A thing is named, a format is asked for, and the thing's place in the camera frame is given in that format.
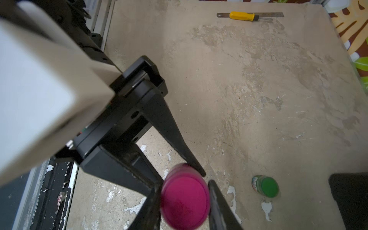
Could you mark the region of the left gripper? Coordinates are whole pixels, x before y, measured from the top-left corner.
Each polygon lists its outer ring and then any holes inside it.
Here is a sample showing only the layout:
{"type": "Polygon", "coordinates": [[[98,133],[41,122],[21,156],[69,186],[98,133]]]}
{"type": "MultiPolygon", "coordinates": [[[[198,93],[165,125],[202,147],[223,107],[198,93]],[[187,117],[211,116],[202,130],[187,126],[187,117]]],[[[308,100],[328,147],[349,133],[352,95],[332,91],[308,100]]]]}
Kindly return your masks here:
{"type": "Polygon", "coordinates": [[[116,95],[105,111],[55,159],[82,161],[85,173],[148,196],[163,179],[135,142],[152,125],[184,161],[206,176],[164,99],[165,80],[147,56],[139,57],[110,86],[116,95]]]}

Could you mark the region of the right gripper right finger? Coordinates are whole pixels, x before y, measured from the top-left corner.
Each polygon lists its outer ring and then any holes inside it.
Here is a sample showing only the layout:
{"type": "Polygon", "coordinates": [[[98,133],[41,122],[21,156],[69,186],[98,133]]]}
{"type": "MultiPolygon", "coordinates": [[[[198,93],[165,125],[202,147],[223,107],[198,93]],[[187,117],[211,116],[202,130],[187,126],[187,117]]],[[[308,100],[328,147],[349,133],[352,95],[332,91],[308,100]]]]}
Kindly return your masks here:
{"type": "Polygon", "coordinates": [[[210,230],[243,230],[214,180],[209,180],[210,230]]]}

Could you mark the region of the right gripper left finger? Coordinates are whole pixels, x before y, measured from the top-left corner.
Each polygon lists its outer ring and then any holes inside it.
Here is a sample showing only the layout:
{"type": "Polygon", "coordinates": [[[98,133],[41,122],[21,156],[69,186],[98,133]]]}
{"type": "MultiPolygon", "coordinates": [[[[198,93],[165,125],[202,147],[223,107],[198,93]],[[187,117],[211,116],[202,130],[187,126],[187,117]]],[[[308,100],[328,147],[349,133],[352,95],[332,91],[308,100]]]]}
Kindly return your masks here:
{"type": "Polygon", "coordinates": [[[146,198],[141,209],[128,230],[159,230],[161,225],[161,190],[162,185],[156,184],[146,198]]]}

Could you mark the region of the magenta paint jar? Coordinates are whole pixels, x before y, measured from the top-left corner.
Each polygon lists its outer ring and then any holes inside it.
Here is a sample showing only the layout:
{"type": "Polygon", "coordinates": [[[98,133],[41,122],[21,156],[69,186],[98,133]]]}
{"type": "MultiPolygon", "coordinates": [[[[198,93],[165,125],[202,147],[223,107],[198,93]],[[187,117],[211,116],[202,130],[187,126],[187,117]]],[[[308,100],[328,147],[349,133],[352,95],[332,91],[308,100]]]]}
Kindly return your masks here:
{"type": "Polygon", "coordinates": [[[195,230],[207,219],[210,210],[209,188],[201,174],[186,163],[175,165],[167,174],[160,211],[175,230],[195,230]]]}

